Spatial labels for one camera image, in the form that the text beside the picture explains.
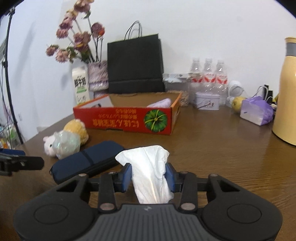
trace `light stand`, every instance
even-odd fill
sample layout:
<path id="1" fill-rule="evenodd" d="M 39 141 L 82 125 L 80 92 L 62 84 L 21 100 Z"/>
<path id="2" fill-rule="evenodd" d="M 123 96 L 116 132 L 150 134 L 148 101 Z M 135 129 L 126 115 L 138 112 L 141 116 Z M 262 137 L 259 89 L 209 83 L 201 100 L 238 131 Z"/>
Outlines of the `light stand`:
<path id="1" fill-rule="evenodd" d="M 5 63 L 4 63 L 4 68 L 5 68 L 5 82 L 6 82 L 6 90 L 7 90 L 8 102 L 9 102 L 9 107 L 10 107 L 10 111 L 11 111 L 11 116 L 12 116 L 13 124 L 15 126 L 17 135 L 18 135 L 19 140 L 20 140 L 20 143 L 21 144 L 24 144 L 24 142 L 22 140 L 22 136 L 21 136 L 20 130 L 19 130 L 18 125 L 17 125 L 17 120 L 15 118 L 15 112 L 13 110 L 13 105 L 12 105 L 12 100 L 11 100 L 11 93 L 10 93 L 10 87 L 9 87 L 9 81 L 8 81 L 8 62 L 7 62 L 8 37 L 9 37 L 11 20 L 12 20 L 12 16 L 14 15 L 14 13 L 15 13 L 15 7 L 11 8 L 10 11 L 9 11 L 9 22 L 8 22 L 8 28 L 7 28 L 6 41 L 5 41 Z"/>

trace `bouquet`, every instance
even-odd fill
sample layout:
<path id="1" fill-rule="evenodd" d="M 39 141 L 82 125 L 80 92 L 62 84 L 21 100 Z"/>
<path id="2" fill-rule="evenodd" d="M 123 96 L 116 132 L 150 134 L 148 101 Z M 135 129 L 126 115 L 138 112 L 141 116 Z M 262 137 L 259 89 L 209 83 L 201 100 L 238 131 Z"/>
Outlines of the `bouquet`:
<path id="1" fill-rule="evenodd" d="M 66 12 L 62 23 L 59 25 L 56 35 L 58 39 L 68 38 L 70 44 L 67 48 L 61 48 L 59 45 L 50 45 L 46 50 L 47 56 L 53 56 L 56 53 L 56 61 L 60 63 L 67 61 L 73 63 L 73 59 L 75 58 L 78 58 L 87 64 L 98 61 L 101 62 L 102 42 L 104 39 L 103 36 L 105 34 L 105 28 L 99 22 L 94 24 L 91 24 L 90 22 L 90 4 L 93 2 L 94 0 L 77 0 L 77 2 L 74 4 L 74 8 Z M 88 31 L 81 30 L 76 19 L 79 13 L 85 14 L 83 19 L 88 20 L 91 31 L 90 33 Z M 77 25 L 79 30 L 78 33 L 73 30 L 73 23 Z M 73 38 L 69 37 L 69 31 L 73 33 Z M 94 55 L 89 48 L 89 42 L 91 41 L 91 38 L 93 39 L 96 48 L 96 53 Z M 99 44 L 101 46 L 100 57 L 98 56 Z"/>

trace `yellow thermos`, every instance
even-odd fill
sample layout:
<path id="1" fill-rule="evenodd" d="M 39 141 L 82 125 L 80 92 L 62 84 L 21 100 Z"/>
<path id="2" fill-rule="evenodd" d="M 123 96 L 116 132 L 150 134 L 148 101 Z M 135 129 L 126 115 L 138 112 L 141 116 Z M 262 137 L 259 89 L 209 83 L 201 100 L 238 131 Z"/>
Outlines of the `yellow thermos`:
<path id="1" fill-rule="evenodd" d="M 296 38 L 286 38 L 287 54 L 281 71 L 273 133 L 296 145 Z"/>

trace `gray band on thermos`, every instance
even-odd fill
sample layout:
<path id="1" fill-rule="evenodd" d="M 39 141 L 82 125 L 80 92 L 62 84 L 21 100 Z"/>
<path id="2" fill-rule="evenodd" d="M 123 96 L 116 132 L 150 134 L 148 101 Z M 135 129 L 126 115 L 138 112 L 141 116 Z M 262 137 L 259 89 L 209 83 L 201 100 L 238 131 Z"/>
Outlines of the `gray band on thermos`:
<path id="1" fill-rule="evenodd" d="M 296 57 L 296 43 L 287 43 L 286 56 L 295 56 Z"/>

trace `black paper bag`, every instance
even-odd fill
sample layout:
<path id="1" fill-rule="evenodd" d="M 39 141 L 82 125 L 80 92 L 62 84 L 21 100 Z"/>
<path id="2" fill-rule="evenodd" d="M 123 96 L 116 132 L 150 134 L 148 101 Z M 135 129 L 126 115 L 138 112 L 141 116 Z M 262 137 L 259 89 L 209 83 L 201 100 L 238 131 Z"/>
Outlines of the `black paper bag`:
<path id="1" fill-rule="evenodd" d="M 109 93 L 164 92 L 158 34 L 108 43 Z"/>

